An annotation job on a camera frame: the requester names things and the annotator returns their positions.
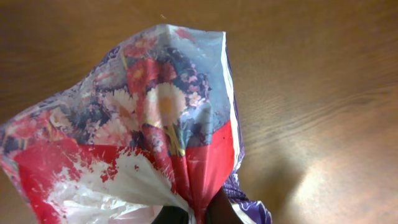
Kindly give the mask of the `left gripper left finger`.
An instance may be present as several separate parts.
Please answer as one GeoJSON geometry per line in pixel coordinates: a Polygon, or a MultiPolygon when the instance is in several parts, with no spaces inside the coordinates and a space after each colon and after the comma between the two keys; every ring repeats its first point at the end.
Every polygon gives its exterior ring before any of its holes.
{"type": "Polygon", "coordinates": [[[164,206],[152,224],[188,224],[188,213],[180,207],[164,206]]]}

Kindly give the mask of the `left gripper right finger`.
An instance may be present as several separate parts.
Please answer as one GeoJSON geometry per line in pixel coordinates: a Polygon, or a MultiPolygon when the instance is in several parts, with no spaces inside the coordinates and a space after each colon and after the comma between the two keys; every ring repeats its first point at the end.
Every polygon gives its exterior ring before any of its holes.
{"type": "Polygon", "coordinates": [[[233,210],[223,189],[213,197],[206,209],[206,224],[243,224],[233,210]]]}

